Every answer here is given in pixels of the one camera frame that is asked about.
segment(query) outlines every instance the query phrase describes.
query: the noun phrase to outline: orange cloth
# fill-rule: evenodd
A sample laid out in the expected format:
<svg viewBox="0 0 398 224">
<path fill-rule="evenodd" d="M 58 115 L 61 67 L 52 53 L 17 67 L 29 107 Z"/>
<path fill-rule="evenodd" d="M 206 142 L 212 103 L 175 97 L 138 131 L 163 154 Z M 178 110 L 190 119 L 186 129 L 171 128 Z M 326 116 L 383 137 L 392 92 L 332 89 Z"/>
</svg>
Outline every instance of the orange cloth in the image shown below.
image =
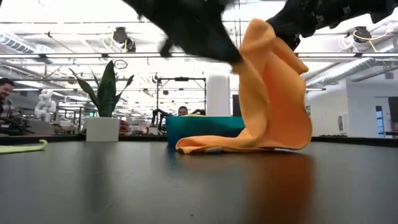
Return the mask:
<svg viewBox="0 0 398 224">
<path fill-rule="evenodd" d="M 212 149 L 301 149 L 311 141 L 312 125 L 304 108 L 305 83 L 300 77 L 308 68 L 275 36 L 271 25 L 259 19 L 250 22 L 240 52 L 244 60 L 233 69 L 239 74 L 239 104 L 245 129 L 236 138 L 183 138 L 176 148 L 184 154 Z"/>
</svg>

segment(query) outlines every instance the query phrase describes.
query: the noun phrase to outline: black table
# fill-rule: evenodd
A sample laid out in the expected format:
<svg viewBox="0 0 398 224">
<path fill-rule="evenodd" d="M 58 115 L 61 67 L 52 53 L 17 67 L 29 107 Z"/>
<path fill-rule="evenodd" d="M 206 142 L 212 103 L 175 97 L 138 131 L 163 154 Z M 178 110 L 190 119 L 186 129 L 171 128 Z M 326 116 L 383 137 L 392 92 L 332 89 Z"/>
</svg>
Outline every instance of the black table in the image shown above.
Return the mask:
<svg viewBox="0 0 398 224">
<path fill-rule="evenodd" d="M 183 156 L 164 142 L 0 156 L 0 223 L 398 223 L 398 149 Z"/>
</svg>

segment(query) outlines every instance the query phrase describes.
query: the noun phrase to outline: teal bin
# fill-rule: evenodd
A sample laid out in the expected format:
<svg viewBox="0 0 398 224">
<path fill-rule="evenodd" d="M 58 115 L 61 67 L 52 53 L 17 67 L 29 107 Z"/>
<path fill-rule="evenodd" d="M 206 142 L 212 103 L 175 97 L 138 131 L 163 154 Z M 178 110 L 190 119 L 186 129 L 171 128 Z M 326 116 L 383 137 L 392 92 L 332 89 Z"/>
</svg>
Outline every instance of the teal bin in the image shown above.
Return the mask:
<svg viewBox="0 0 398 224">
<path fill-rule="evenodd" d="M 167 141 L 174 147 L 181 138 L 215 135 L 236 137 L 244 129 L 242 117 L 169 116 Z"/>
</svg>

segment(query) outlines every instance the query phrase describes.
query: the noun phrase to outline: white pillar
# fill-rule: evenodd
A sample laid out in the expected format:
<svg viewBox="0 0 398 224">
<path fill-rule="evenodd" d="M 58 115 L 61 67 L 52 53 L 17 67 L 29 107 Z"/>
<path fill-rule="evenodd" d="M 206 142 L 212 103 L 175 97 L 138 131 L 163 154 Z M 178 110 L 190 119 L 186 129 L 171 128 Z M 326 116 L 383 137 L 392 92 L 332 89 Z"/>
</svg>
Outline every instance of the white pillar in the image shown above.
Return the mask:
<svg viewBox="0 0 398 224">
<path fill-rule="evenodd" d="M 231 116 L 229 74 L 209 74 L 206 90 L 206 115 Z"/>
</svg>

